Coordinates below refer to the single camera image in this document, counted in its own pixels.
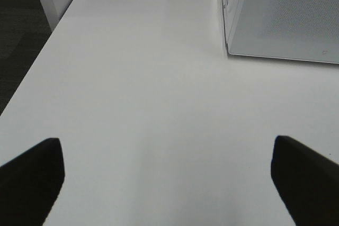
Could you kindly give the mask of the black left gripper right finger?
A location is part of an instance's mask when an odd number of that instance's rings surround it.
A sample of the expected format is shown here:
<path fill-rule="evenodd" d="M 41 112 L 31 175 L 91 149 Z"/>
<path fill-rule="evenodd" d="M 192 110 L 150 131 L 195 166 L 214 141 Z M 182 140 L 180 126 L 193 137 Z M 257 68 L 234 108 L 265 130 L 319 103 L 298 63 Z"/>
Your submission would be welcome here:
<path fill-rule="evenodd" d="M 274 141 L 271 178 L 295 225 L 338 225 L 338 164 L 289 136 Z"/>

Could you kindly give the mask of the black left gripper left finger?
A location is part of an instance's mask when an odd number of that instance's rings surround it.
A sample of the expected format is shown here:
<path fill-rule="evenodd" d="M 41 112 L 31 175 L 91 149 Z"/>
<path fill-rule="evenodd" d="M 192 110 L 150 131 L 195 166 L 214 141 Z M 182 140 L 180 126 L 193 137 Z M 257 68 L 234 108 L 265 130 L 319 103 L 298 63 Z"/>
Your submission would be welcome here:
<path fill-rule="evenodd" d="M 45 139 L 1 166 L 1 225 L 43 225 L 65 180 L 58 138 Z"/>

